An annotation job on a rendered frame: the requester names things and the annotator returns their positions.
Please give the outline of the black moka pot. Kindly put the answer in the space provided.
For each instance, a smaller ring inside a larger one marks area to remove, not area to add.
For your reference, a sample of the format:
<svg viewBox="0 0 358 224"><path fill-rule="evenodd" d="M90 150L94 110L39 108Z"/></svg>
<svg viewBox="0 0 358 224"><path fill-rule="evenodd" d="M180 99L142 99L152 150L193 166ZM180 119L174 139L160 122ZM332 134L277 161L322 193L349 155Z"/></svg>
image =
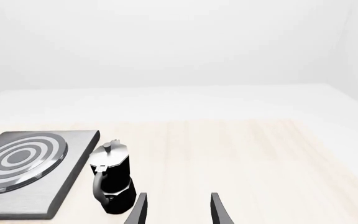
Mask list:
<svg viewBox="0 0 358 224"><path fill-rule="evenodd" d="M130 156L126 145L114 139L89 155L93 171L93 196L108 214L123 214L135 204L137 193L131 179Z"/></svg>

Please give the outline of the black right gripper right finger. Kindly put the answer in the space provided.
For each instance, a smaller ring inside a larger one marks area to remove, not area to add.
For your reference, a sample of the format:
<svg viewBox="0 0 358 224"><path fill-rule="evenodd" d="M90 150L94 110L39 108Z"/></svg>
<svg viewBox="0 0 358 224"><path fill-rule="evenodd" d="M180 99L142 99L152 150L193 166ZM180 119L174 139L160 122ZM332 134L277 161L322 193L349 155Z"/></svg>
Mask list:
<svg viewBox="0 0 358 224"><path fill-rule="evenodd" d="M216 192L211 194L210 210L213 224L234 224Z"/></svg>

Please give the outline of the flat black stove plate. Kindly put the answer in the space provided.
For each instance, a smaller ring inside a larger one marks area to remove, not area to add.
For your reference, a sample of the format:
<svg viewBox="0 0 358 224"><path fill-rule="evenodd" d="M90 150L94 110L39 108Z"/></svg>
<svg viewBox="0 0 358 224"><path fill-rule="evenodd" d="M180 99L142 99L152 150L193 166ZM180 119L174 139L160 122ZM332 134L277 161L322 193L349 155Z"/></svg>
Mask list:
<svg viewBox="0 0 358 224"><path fill-rule="evenodd" d="M98 130L0 134L0 220L51 220L100 139Z"/></svg>

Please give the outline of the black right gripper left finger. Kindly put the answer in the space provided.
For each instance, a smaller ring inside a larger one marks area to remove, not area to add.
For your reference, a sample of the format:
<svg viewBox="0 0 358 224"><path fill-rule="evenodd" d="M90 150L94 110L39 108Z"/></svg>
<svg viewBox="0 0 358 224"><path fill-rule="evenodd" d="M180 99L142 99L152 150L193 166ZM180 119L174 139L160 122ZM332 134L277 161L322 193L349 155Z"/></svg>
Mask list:
<svg viewBox="0 0 358 224"><path fill-rule="evenodd" d="M147 218L147 194L142 192L139 195L131 213L124 224L145 224Z"/></svg>

